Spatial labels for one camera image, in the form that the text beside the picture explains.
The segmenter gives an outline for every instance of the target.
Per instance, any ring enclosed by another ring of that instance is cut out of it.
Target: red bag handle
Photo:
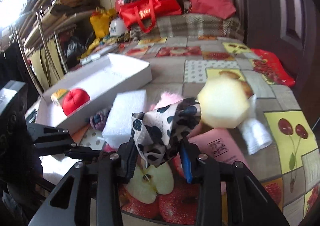
[[[154,26],[156,25],[156,14],[155,14],[155,9],[153,7],[152,0],[149,0],[149,7],[150,7],[151,25],[147,28],[143,25],[141,21],[138,7],[137,6],[134,7],[134,13],[137,19],[137,23],[144,33],[149,33],[152,30],[152,28],[154,28]]]

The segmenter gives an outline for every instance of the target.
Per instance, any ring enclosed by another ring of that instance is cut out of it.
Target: dark brown door
[[[251,48],[275,53],[310,125],[320,116],[320,14],[312,0],[235,0]]]

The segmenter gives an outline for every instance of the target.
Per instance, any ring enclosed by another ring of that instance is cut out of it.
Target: white helmet
[[[118,17],[111,21],[109,32],[110,36],[121,36],[127,31],[127,27],[124,25],[124,21]]]

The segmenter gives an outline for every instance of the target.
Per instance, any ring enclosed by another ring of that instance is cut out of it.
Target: gold text on red bag
[[[146,15],[149,15],[150,14],[150,9],[145,9],[145,10],[140,10],[139,11],[139,15],[140,15],[140,18],[143,19]]]

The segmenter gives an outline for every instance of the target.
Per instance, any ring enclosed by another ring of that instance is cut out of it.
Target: white foam block
[[[146,111],[147,94],[145,90],[134,90],[117,94],[102,136],[114,149],[129,141],[131,136],[132,113]]]

